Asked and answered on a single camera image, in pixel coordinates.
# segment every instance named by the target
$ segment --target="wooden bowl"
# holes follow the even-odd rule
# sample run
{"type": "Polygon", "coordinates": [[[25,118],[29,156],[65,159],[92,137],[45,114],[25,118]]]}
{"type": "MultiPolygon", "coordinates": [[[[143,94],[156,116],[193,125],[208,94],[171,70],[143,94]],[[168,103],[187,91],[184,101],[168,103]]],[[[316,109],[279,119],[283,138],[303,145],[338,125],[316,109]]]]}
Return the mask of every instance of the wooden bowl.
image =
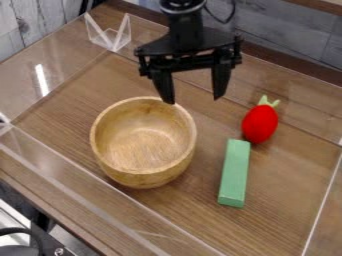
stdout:
{"type": "Polygon", "coordinates": [[[177,104],[137,97],[101,112],[89,137],[105,174],[124,186],[153,188],[185,170],[193,155],[196,126],[177,104]]]}

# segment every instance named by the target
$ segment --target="red strawberry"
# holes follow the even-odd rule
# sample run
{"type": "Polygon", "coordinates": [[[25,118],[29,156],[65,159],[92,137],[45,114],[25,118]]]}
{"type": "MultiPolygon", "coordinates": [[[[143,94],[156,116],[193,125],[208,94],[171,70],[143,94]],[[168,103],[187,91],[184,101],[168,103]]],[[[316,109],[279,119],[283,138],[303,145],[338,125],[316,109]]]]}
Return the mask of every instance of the red strawberry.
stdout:
{"type": "Polygon", "coordinates": [[[278,114],[274,107],[279,104],[279,100],[274,103],[267,101],[263,95],[256,107],[246,114],[242,121],[242,132],[247,141],[251,143],[264,142],[275,132],[278,126],[278,114]]]}

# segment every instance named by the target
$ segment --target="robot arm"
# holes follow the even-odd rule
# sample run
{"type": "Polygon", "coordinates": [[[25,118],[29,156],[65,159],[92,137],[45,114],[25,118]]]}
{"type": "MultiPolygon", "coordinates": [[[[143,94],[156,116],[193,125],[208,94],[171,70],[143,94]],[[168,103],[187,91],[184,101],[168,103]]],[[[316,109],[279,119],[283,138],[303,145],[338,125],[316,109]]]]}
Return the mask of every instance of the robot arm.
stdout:
{"type": "Polygon", "coordinates": [[[231,69],[242,63],[239,36],[203,27],[205,0],[160,0],[168,33],[135,49],[140,75],[152,81],[159,95],[175,103],[172,73],[211,68],[213,99],[226,93],[231,69]],[[211,53],[197,55],[201,51],[211,53]]]}

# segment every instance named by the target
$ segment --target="green rectangular block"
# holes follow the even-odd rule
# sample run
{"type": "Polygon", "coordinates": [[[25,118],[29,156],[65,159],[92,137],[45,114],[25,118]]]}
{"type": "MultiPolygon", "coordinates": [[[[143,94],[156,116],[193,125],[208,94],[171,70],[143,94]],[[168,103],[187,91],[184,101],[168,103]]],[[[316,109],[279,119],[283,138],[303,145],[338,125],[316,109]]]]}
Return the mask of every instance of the green rectangular block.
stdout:
{"type": "Polygon", "coordinates": [[[251,144],[228,140],[217,203],[242,208],[244,204],[251,144]]]}

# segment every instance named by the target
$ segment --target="bowl rim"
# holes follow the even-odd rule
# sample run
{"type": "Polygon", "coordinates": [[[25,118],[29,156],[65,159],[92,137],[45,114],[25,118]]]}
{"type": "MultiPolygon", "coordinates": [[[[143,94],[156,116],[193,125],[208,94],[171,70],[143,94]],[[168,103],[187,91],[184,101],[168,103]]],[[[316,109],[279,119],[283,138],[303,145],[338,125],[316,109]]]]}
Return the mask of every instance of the bowl rim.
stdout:
{"type": "Polygon", "coordinates": [[[145,174],[160,173],[163,171],[167,171],[169,168],[172,168],[173,166],[176,166],[180,162],[183,162],[185,160],[185,158],[191,154],[191,151],[195,148],[196,137],[197,137],[197,130],[196,130],[196,125],[195,125],[193,118],[189,115],[189,113],[187,112],[187,110],[179,104],[173,104],[173,106],[177,108],[177,110],[185,116],[185,119],[187,119],[188,124],[189,124],[189,142],[188,142],[188,146],[185,148],[185,151],[181,153],[180,157],[176,158],[169,163],[167,163],[165,165],[163,165],[160,167],[155,167],[155,168],[125,169],[125,168],[123,168],[120,166],[112,166],[112,164],[109,164],[108,161],[105,160],[105,158],[101,156],[101,154],[99,152],[99,149],[97,149],[97,144],[96,144],[96,141],[95,141],[96,127],[97,127],[97,124],[100,123],[103,117],[105,116],[105,114],[113,108],[116,108],[117,106],[120,106],[123,104],[127,104],[127,103],[129,103],[132,101],[137,101],[137,100],[153,100],[153,101],[157,101],[157,102],[163,102],[160,100],[160,98],[157,98],[157,97],[143,96],[143,97],[128,98],[125,100],[120,100],[119,102],[113,103],[111,106],[108,106],[101,111],[101,113],[99,114],[99,116],[95,119],[95,122],[93,122],[93,124],[91,126],[89,141],[91,141],[91,148],[92,148],[92,151],[93,151],[96,157],[99,158],[100,162],[104,163],[111,169],[115,169],[116,172],[121,172],[121,173],[129,173],[129,174],[136,174],[136,175],[145,175],[145,174]]]}

